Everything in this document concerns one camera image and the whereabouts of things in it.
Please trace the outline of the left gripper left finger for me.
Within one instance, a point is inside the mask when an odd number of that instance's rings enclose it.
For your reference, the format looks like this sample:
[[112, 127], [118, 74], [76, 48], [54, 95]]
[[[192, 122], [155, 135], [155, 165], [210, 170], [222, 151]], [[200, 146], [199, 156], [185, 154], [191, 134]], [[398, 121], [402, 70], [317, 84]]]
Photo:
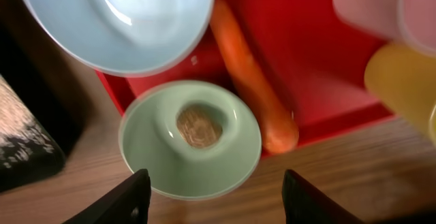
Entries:
[[151, 179], [148, 171], [141, 169], [65, 223], [147, 224], [150, 201]]

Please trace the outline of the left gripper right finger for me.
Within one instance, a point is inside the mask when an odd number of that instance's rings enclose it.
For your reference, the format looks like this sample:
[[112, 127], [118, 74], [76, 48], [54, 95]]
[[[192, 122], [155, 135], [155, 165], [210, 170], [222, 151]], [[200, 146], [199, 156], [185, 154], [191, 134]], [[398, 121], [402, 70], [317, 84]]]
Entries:
[[281, 194], [287, 224], [362, 223], [294, 170], [285, 171]]

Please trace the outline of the orange carrot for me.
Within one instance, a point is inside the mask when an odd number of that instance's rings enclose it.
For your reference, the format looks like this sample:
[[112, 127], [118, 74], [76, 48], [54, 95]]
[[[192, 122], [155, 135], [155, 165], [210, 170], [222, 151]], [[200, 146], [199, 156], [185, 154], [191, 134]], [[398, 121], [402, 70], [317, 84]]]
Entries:
[[224, 0], [215, 0], [210, 27], [240, 98], [259, 123], [262, 146], [270, 154], [295, 149], [299, 139], [298, 126], [267, 81]]

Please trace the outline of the green bowl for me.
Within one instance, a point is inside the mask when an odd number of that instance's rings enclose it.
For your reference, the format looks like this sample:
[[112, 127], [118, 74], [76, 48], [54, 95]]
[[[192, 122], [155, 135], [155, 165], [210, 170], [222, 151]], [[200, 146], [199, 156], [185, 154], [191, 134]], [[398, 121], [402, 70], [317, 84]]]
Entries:
[[200, 200], [225, 195], [252, 175], [262, 137], [252, 111], [235, 94], [210, 82], [181, 80], [130, 104], [119, 147], [133, 173], [148, 171], [154, 192]]

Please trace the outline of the brown mushroom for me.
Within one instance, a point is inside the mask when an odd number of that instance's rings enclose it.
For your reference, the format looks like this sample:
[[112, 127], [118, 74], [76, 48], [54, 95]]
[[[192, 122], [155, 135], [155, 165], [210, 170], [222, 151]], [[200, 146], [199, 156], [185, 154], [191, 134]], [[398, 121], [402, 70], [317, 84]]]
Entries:
[[222, 136], [222, 126], [212, 118], [204, 106], [193, 104], [183, 108], [176, 118], [177, 129], [188, 145], [207, 148]]

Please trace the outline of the white rice pile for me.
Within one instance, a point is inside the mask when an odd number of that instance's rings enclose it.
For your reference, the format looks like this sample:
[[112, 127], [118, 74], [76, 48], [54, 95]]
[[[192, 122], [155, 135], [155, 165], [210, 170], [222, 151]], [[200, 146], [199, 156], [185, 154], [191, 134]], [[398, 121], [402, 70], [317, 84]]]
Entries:
[[31, 111], [1, 79], [1, 169], [13, 170], [41, 157], [65, 160], [65, 154]]

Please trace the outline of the light blue bowl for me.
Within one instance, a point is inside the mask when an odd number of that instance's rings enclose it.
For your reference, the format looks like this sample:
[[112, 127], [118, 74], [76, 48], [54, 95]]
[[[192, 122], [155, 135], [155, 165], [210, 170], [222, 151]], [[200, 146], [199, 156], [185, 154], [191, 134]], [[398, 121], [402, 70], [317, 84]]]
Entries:
[[151, 76], [183, 61], [202, 39], [214, 0], [23, 0], [50, 38], [114, 76]]

